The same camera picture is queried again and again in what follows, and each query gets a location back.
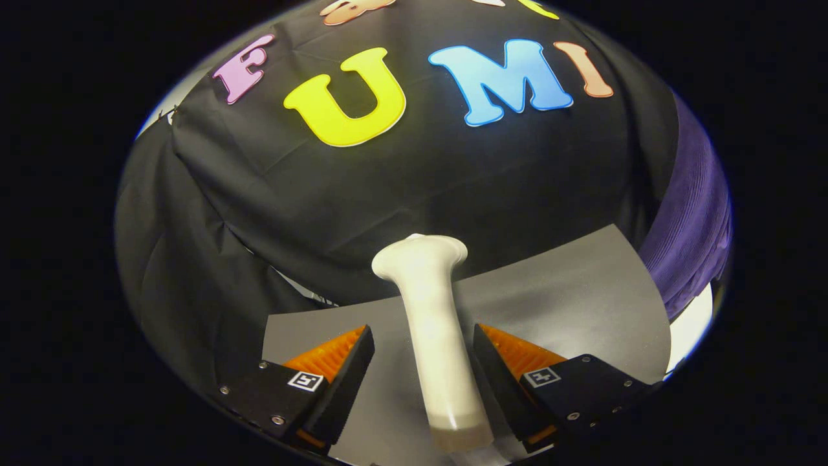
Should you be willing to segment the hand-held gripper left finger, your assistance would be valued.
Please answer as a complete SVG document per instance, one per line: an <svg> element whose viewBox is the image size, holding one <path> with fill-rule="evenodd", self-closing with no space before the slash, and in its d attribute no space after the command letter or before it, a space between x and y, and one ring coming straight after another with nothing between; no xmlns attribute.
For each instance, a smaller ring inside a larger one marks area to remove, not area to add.
<svg viewBox="0 0 828 466"><path fill-rule="evenodd" d="M220 407L266 437L310 453L339 442L375 354L369 325L287 362L262 360L236 383L220 386Z"/></svg>

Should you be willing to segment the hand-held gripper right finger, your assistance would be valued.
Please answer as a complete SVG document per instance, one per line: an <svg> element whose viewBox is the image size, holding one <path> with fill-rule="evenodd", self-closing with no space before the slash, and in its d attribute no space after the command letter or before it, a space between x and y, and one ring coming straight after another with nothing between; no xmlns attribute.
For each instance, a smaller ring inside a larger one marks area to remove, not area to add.
<svg viewBox="0 0 828 466"><path fill-rule="evenodd" d="M527 453L602 436L650 393L597 356L565 358L485 324L474 326L474 357Z"/></svg>

